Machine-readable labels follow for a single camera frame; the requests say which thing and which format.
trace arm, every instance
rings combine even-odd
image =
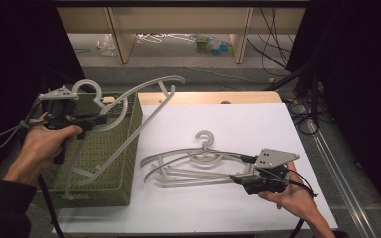
[[[28,237],[31,224],[26,216],[36,194],[35,181],[61,151],[61,142],[73,140],[82,132],[77,126],[48,130],[32,127],[21,153],[0,181],[0,237]]]
[[[289,162],[287,167],[290,170],[296,170],[293,162]],[[303,183],[302,180],[293,173],[290,179]],[[314,200],[308,192],[301,187],[290,184],[282,193],[259,192],[258,195],[265,200],[276,203],[278,209],[284,207],[293,215],[305,220],[316,238],[335,237],[326,219],[318,210]]]

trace hanger hook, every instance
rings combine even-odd
[[[203,148],[205,150],[208,150],[208,146],[210,146],[214,143],[214,134],[212,134],[212,132],[210,132],[210,131],[203,130],[203,131],[198,132],[196,134],[196,137],[198,139],[200,139],[202,135],[208,136],[208,140],[203,142]]]

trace basket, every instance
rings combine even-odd
[[[104,97],[119,97],[120,93],[104,93]],[[98,113],[100,108],[92,101],[94,93],[79,95],[77,113]],[[113,122],[122,111],[122,103],[116,105],[108,115],[108,124]],[[125,142],[125,140],[141,125],[142,110],[137,94],[128,97],[128,111],[125,118],[115,128],[106,132],[90,133],[76,167],[95,173],[99,166]],[[135,158],[138,146],[137,136],[118,158],[91,184],[79,186],[78,182],[88,177],[73,173],[70,195],[65,195],[66,178],[71,165],[73,154],[79,141],[68,144],[65,154],[65,163],[52,165],[43,173],[49,193],[57,208],[70,207],[99,207],[99,206],[126,206],[130,203],[132,179],[135,167]],[[44,206],[41,194],[36,195],[35,203]]]

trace hand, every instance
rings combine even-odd
[[[287,163],[289,170],[295,171],[293,162]],[[291,173],[290,180],[303,183],[294,173]],[[290,213],[305,220],[318,237],[335,237],[329,228],[329,225],[321,215],[313,198],[303,188],[289,184],[282,193],[272,193],[269,191],[259,192],[258,196],[277,204],[277,209],[284,207]]]
[[[61,143],[74,140],[81,132],[78,126],[60,130],[49,130],[42,124],[33,126],[4,180],[34,185],[38,175],[52,164],[53,158],[61,151]]]

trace white table surface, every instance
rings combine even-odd
[[[142,106],[144,119],[155,106]],[[153,154],[181,148],[200,148],[195,135],[209,130],[215,136],[212,149],[257,155],[262,148],[297,153],[298,172],[315,193],[319,210],[331,228],[337,228],[318,185],[285,104],[167,105],[141,132],[138,144],[131,204],[125,207],[61,209],[63,232],[74,235],[189,235],[262,233],[292,230],[299,218],[276,205],[247,195],[234,183],[161,187],[152,175],[144,183],[150,165],[140,161]],[[191,167],[189,160],[177,166]],[[211,171],[236,173],[242,164],[224,160]]]

